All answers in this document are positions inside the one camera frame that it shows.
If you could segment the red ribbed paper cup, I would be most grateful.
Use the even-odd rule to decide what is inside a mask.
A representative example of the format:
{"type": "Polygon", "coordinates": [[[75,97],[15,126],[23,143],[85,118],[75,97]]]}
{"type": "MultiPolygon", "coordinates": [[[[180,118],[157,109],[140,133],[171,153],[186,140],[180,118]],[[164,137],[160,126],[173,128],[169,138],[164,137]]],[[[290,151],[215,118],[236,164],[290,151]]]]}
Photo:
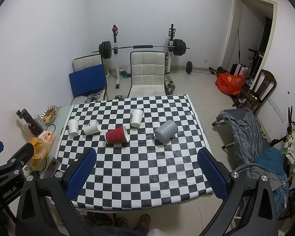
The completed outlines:
{"type": "Polygon", "coordinates": [[[105,141],[107,144],[128,143],[129,135],[124,126],[109,130],[105,133],[105,141]]]}

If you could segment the white paper cup lying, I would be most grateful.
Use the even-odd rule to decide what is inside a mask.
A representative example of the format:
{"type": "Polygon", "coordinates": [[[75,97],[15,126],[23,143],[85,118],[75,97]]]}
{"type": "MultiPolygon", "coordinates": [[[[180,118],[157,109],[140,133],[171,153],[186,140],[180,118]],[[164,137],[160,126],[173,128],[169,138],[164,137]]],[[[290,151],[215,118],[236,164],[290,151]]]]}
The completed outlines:
{"type": "Polygon", "coordinates": [[[84,125],[82,129],[86,135],[94,135],[100,132],[101,125],[97,120],[94,120],[88,125],[84,125]]]}

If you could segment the white paper cup far left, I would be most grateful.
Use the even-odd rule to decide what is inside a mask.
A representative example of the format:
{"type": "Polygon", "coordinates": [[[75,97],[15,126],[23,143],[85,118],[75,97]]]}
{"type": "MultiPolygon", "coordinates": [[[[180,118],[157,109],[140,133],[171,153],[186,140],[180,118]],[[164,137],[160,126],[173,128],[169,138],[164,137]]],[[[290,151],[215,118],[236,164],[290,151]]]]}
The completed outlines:
{"type": "Polygon", "coordinates": [[[76,137],[79,134],[79,122],[76,119],[70,119],[68,121],[69,134],[71,137],[76,137]]]}

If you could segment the grey clothes pile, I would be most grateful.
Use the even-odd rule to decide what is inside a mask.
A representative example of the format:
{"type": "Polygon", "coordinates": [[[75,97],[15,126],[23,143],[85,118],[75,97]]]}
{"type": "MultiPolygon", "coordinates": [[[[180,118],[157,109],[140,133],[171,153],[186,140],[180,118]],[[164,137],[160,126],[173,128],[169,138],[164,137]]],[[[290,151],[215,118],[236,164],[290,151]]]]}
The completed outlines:
{"type": "Polygon", "coordinates": [[[263,136],[262,128],[253,112],[244,108],[223,110],[216,117],[216,121],[225,122],[234,137],[235,171],[250,179],[258,179],[264,175],[253,162],[271,146],[263,136]]]}

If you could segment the teal blanket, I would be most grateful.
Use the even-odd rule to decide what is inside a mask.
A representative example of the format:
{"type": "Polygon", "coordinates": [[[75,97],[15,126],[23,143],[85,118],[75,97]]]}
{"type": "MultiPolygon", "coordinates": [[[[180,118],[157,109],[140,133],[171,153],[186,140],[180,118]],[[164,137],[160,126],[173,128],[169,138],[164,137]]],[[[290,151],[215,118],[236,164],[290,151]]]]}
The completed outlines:
{"type": "Polygon", "coordinates": [[[270,183],[277,215],[280,216],[287,208],[289,197],[289,183],[282,164],[282,152],[270,147],[258,156],[253,164],[262,170],[270,183]]]}

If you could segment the patterned snack plate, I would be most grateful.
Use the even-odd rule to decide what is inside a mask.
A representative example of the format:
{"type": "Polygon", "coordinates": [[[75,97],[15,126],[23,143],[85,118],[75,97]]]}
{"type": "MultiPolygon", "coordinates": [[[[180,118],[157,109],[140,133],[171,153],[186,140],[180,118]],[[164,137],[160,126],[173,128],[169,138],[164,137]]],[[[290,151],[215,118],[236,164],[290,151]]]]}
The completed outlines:
{"type": "Polygon", "coordinates": [[[57,107],[56,105],[52,105],[52,106],[46,108],[45,111],[41,115],[41,120],[45,124],[52,123],[53,120],[55,119],[55,117],[57,116],[58,109],[59,109],[59,107],[57,107]]]}

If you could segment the black white checkered tablecloth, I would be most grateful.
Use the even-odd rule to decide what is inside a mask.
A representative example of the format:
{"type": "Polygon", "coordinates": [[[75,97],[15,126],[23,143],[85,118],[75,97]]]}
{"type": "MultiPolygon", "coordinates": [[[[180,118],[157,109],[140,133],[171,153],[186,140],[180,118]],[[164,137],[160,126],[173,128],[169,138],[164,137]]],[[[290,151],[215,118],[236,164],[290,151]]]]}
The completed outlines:
{"type": "Polygon", "coordinates": [[[56,157],[65,171],[82,153],[93,148],[97,162],[73,200],[88,210],[140,210],[196,199],[212,193],[198,162],[197,153],[208,145],[191,100],[186,94],[151,96],[75,104],[68,119],[79,127],[97,120],[99,134],[80,131],[71,137],[65,125],[56,157]],[[144,111],[139,128],[131,127],[133,109],[144,111]],[[178,132],[165,143],[154,131],[168,120],[178,132]],[[124,126],[128,143],[107,144],[105,133],[124,126]]]}

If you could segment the red orange plastic bag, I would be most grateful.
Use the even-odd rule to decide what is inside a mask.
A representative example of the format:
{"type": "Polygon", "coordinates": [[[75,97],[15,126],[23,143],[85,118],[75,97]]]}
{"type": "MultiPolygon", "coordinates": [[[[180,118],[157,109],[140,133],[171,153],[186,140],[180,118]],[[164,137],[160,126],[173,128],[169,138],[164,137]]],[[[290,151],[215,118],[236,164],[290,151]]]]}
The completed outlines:
{"type": "Polygon", "coordinates": [[[243,75],[231,75],[230,73],[222,73],[216,76],[215,85],[225,95],[237,96],[241,88],[244,86],[246,77],[243,75]]]}

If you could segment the dumbbell under chair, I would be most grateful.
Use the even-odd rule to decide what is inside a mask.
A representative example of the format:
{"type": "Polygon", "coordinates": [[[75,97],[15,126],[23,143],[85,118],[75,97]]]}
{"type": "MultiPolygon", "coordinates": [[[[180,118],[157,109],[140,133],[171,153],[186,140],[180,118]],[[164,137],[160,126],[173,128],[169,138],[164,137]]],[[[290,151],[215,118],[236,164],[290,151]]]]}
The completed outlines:
{"type": "Polygon", "coordinates": [[[173,83],[173,81],[170,81],[170,82],[166,85],[166,88],[165,88],[166,95],[173,95],[175,89],[176,89],[175,84],[173,83]]]}

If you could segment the dark wooden chair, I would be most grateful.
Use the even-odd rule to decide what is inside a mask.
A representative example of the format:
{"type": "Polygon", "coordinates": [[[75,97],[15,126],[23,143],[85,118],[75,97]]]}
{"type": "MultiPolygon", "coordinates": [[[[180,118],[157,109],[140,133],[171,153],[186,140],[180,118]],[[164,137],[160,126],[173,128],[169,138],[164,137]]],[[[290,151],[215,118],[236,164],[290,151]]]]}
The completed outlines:
{"type": "Polygon", "coordinates": [[[239,95],[233,102],[233,107],[245,107],[248,103],[249,110],[257,113],[263,103],[271,96],[277,86],[274,75],[268,71],[261,69],[256,78],[255,85],[249,88],[247,84],[241,87],[239,95]]]}

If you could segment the pink suitcase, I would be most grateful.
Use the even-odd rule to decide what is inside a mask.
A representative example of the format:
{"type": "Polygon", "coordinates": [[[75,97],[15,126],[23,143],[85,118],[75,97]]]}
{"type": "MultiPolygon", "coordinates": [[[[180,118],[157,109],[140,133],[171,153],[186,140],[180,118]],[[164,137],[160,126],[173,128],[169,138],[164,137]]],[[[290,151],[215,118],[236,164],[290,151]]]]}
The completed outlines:
{"type": "Polygon", "coordinates": [[[230,70],[231,75],[247,76],[249,73],[249,67],[244,64],[233,64],[230,70]]]}

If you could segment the small barbell on floor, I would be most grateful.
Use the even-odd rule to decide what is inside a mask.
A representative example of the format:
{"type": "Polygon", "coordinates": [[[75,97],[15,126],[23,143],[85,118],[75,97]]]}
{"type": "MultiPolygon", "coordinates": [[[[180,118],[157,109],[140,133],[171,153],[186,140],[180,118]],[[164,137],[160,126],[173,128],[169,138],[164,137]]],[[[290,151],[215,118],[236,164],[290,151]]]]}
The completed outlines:
{"type": "Polygon", "coordinates": [[[209,68],[194,67],[193,63],[191,61],[188,61],[186,63],[185,71],[188,75],[190,75],[193,72],[195,72],[195,73],[209,73],[212,75],[217,75],[217,74],[222,74],[222,73],[227,72],[222,67],[218,67],[217,69],[214,69],[212,67],[209,67],[209,68]]]}

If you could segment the white quilted chair left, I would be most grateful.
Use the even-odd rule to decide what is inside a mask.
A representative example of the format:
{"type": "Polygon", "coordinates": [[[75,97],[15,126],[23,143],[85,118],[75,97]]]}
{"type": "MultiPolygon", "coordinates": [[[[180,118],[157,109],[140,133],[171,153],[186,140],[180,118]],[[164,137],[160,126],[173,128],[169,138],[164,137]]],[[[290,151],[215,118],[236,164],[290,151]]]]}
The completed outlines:
{"type": "MultiPolygon", "coordinates": [[[[73,72],[79,71],[85,68],[89,68],[94,65],[103,65],[104,67],[103,59],[101,55],[97,54],[97,55],[83,56],[83,57],[74,59],[72,62],[73,72]]],[[[91,93],[84,94],[76,98],[73,97],[71,104],[104,101],[105,99],[108,99],[107,91],[108,91],[108,84],[105,89],[93,91],[91,93]]]]}

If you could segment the white quilted chair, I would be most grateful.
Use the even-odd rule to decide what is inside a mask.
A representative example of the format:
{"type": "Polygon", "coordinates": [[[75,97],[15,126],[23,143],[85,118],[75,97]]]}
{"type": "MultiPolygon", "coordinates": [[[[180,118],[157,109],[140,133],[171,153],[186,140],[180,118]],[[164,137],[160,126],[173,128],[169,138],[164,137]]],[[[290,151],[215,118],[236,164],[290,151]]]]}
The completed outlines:
{"type": "Polygon", "coordinates": [[[129,98],[164,96],[165,52],[137,51],[130,54],[129,98]]]}
{"type": "MultiPolygon", "coordinates": [[[[85,68],[89,68],[94,65],[103,65],[104,67],[103,59],[101,55],[97,54],[97,55],[83,56],[83,57],[74,59],[72,62],[73,72],[79,71],[85,68]]],[[[108,84],[105,89],[93,91],[91,93],[84,94],[76,98],[73,97],[71,104],[104,101],[105,99],[108,99],[107,91],[108,91],[108,84]]]]}

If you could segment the barbell with black plates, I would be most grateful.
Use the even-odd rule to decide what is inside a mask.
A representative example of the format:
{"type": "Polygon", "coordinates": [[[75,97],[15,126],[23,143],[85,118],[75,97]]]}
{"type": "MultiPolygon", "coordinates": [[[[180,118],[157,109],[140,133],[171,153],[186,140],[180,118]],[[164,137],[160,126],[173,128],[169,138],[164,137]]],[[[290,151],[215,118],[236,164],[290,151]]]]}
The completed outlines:
{"type": "Polygon", "coordinates": [[[185,41],[180,39],[174,39],[173,45],[133,45],[133,46],[121,46],[112,47],[110,41],[103,41],[99,44],[99,48],[93,53],[100,54],[103,59],[110,59],[113,51],[124,50],[124,49],[155,49],[155,48],[167,48],[169,52],[172,52],[175,56],[183,56],[187,50],[185,41]]]}

